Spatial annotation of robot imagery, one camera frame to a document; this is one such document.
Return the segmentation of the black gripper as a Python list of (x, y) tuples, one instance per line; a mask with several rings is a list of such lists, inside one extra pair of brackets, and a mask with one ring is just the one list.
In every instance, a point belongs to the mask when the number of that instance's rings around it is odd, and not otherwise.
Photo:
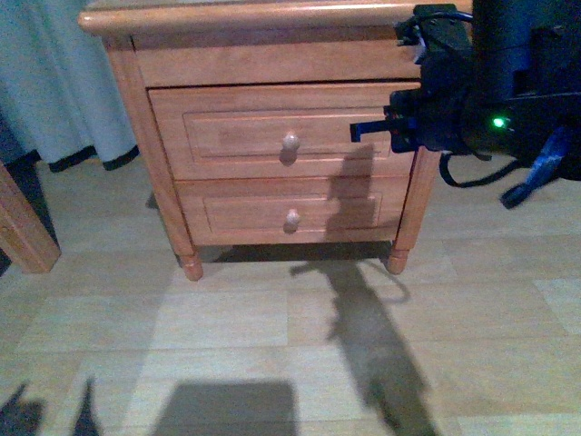
[(393, 93), (384, 108), (386, 119), (350, 124), (350, 140), (390, 132), (393, 153), (432, 152), (489, 156), (468, 146), (462, 137), (462, 114), (473, 84), (473, 47), (467, 25), (471, 17), (411, 17), (395, 25), (400, 46), (422, 38), (427, 55), (420, 65), (420, 88)]

